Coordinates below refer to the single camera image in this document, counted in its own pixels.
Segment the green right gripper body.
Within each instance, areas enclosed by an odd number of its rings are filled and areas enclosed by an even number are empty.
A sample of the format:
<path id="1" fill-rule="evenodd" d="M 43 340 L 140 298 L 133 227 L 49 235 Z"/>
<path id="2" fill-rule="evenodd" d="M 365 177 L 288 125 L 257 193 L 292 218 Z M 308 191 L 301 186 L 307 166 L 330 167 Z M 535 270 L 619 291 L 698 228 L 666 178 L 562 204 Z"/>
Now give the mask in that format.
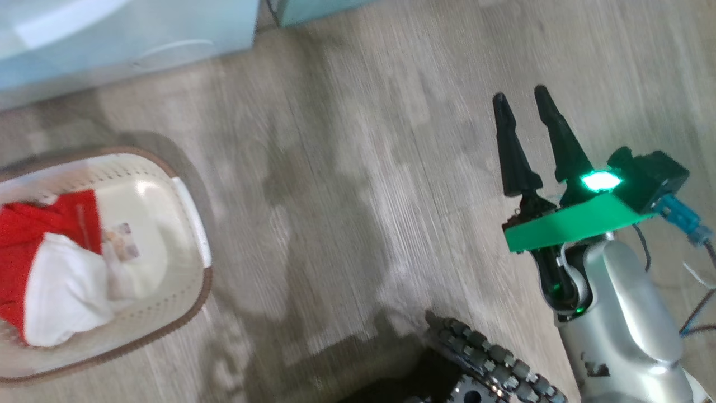
<path id="1" fill-rule="evenodd" d="M 524 252 L 585 240 L 632 226 L 654 215 L 654 212 L 636 213 L 618 196 L 603 193 L 503 232 L 511 252 Z"/>

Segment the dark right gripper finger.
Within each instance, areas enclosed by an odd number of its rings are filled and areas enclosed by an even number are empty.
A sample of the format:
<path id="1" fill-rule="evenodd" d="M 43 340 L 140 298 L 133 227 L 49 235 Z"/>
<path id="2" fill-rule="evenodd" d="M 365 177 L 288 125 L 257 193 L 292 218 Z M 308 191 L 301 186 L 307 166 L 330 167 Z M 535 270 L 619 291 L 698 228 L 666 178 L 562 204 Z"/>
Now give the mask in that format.
<path id="1" fill-rule="evenodd" d="M 492 104 L 503 193 L 507 197 L 534 194 L 544 184 L 522 150 L 511 105 L 503 92 L 494 94 Z"/>
<path id="2" fill-rule="evenodd" d="M 570 188 L 583 187 L 582 177 L 593 171 L 583 148 L 565 117 L 558 110 L 545 85 L 534 88 L 535 103 L 542 123 L 548 130 L 555 161 L 555 180 Z"/>

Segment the white garment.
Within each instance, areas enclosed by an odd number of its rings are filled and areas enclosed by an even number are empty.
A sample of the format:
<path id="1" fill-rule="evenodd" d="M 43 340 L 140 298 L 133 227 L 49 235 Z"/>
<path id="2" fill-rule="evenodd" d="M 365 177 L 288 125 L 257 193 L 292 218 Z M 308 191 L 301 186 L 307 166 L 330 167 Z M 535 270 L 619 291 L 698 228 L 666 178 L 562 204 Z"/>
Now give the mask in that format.
<path id="1" fill-rule="evenodd" d="M 104 258 L 67 236 L 46 233 L 26 286 L 25 343 L 41 348 L 59 346 L 114 318 Z"/>

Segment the red garment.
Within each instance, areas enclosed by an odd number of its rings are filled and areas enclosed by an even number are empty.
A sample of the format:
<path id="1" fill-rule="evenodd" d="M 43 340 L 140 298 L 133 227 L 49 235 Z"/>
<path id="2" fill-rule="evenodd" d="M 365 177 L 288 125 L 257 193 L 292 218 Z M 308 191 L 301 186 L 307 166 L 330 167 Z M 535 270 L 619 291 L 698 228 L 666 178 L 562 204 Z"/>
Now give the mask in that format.
<path id="1" fill-rule="evenodd" d="M 0 207 L 0 319 L 15 327 L 23 342 L 26 286 L 46 233 L 67 236 L 102 256 L 95 192 L 62 194 L 47 205 L 12 202 Z"/>

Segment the cream perforated laundry basket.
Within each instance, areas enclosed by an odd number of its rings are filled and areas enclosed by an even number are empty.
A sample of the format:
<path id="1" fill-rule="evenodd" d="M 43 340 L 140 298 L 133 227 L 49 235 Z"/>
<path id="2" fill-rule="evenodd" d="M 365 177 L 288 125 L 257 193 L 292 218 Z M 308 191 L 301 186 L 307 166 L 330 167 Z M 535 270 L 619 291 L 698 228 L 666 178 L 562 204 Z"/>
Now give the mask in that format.
<path id="1" fill-rule="evenodd" d="M 212 257 L 199 210 L 178 173 L 130 146 L 85 148 L 0 167 L 0 203 L 93 189 L 114 244 L 136 251 L 138 300 L 105 326 L 51 349 L 28 346 L 0 321 L 0 387 L 43 382 L 122 357 L 184 326 L 211 288 Z"/>

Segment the printed basket label sticker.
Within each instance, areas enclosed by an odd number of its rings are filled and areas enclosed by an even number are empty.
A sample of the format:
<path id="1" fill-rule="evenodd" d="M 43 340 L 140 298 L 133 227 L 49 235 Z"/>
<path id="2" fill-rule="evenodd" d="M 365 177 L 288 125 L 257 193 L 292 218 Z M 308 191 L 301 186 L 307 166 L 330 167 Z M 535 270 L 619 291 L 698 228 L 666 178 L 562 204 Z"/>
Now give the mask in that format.
<path id="1" fill-rule="evenodd" d="M 128 222 L 113 224 L 102 229 L 103 253 L 125 263 L 140 257 L 134 233 Z"/>

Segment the white washing machine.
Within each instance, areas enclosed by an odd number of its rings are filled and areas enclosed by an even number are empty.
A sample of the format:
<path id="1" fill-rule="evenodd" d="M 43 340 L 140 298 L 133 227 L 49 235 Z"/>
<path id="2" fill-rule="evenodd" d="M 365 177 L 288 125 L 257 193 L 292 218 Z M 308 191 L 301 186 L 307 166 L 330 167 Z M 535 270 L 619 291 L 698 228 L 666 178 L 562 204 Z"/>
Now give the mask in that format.
<path id="1" fill-rule="evenodd" d="M 260 0 L 0 0 L 0 111 L 249 49 Z"/>

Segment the pale teal cabinet front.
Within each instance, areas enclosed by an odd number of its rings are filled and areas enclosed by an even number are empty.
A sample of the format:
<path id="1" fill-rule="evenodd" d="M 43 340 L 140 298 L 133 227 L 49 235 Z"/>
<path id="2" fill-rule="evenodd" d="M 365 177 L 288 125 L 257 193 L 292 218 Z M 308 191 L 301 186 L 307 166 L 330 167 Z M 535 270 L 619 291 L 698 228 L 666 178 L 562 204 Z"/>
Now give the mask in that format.
<path id="1" fill-rule="evenodd" d="M 275 16 L 278 26 L 301 25 L 325 16 L 363 7 L 379 0 L 276 0 Z"/>

